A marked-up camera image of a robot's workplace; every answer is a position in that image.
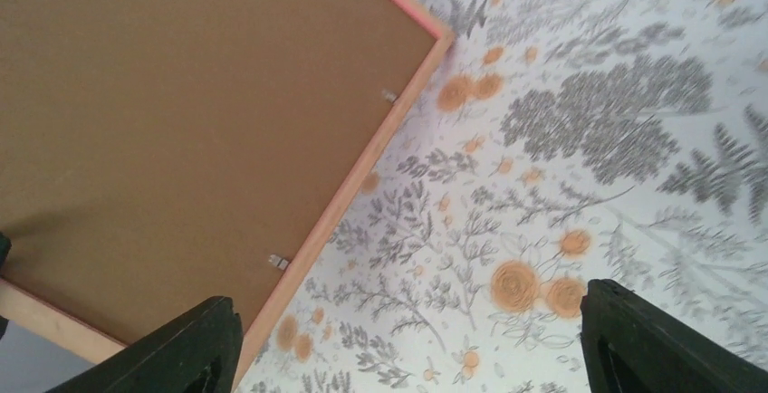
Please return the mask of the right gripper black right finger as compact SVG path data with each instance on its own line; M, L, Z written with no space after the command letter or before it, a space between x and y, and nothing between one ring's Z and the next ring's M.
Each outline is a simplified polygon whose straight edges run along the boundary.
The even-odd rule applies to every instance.
M593 392L764 392L767 372L610 279L581 299Z

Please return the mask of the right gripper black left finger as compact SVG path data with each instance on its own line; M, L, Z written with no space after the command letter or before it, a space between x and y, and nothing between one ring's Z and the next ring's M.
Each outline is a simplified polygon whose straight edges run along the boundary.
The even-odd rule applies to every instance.
M210 297L51 391L231 392L243 340L233 300Z

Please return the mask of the pink wooden photo frame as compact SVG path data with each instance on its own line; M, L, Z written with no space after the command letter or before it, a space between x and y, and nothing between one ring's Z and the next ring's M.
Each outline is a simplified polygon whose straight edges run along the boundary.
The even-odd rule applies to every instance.
M454 35L416 0L1 0L1 314L93 363L203 301L240 381Z

